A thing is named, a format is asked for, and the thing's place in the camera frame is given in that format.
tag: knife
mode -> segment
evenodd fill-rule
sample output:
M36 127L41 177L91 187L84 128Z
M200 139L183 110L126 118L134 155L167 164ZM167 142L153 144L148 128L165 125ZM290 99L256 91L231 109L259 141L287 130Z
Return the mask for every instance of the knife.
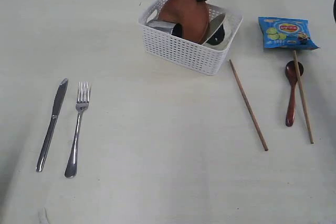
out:
M42 146L40 156L38 158L37 165L36 165L36 171L38 173L42 172L44 164L46 162L50 142L53 137L55 125L57 122L59 112L62 107L65 93L67 92L67 87L68 87L68 79L65 78L59 85L56 96L55 96L53 113L51 114L51 119L50 119L49 127L47 130L47 134L46 134L46 137L44 138L43 146Z

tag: blue snack bag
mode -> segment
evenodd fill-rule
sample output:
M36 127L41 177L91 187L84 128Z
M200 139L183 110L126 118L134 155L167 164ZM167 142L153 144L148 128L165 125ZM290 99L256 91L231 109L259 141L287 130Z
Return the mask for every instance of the blue snack bag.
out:
M315 50L319 47L310 39L308 20L292 18L259 17L264 34L264 48L290 48Z

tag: chopstick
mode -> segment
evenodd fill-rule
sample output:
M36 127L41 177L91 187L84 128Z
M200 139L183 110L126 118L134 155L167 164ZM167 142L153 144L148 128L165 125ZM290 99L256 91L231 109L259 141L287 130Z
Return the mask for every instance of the chopstick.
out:
M305 93L303 91L300 69L299 69L299 64L298 64L298 56L297 56L295 50L294 50L294 63L295 63L295 72L296 72L296 76L298 78L298 83L299 83L299 88L300 88L300 95L301 95L301 101L302 101L302 106L303 106L303 112L305 114L304 118L306 119L306 125L307 125L307 129L308 129L309 140L310 140L310 143L313 144L314 140L313 140L313 136L311 134L311 127L310 127L310 120L309 120L309 116L308 116L306 97L305 97L305 95L304 95Z
M252 108L251 108L251 106L250 106L250 104L249 104L249 102L248 102L248 100L247 100L247 96L245 95L243 86L241 85L241 82L240 82L239 77L238 77L238 75L237 75L236 69L235 69L235 67L233 66L232 61L229 60L229 62L230 62L230 65L231 65L233 74L235 75L235 78L236 78L237 84L238 84L238 86L239 86L240 92L241 92L241 94L242 94L242 96L243 96L243 98L244 98L244 101L245 101L246 107L247 107L247 109L248 109L248 112L249 112L250 115L251 115L251 118L252 118L252 121L253 121L253 123L254 123L254 126L255 126L255 128L256 128L256 130L257 130L257 133L258 133L258 135L259 135L259 138L260 138L260 140L261 140L261 143L262 143L262 145L263 145L263 147L264 147L264 149L265 149L265 152L266 152L266 151L268 151L268 147L267 147L266 141L265 141L265 139L264 139L264 136L263 136L263 134L262 134L262 132L261 132L261 130L260 130L260 127L259 127L259 125L258 125L258 122L257 122L257 120L256 120L256 117L255 117L254 114L253 114Z

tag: white basket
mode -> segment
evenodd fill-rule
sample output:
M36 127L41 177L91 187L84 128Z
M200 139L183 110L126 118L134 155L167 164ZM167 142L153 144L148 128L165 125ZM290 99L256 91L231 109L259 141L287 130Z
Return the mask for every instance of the white basket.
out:
M138 20L143 30L145 51L208 76L215 75L243 21L242 15L233 14L227 9L208 4L210 20L219 14L225 14L223 23L225 39L221 43L223 50L215 50L146 26L149 17L156 11L156 17L153 18L157 18L166 2L167 0L156 0Z

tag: wooden bowl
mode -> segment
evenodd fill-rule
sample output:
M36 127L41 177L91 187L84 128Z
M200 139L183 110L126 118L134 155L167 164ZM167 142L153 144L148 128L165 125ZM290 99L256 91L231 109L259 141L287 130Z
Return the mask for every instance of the wooden bowl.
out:
M181 24L184 39L202 44L209 26L209 10L204 1L168 0L160 11L159 20Z

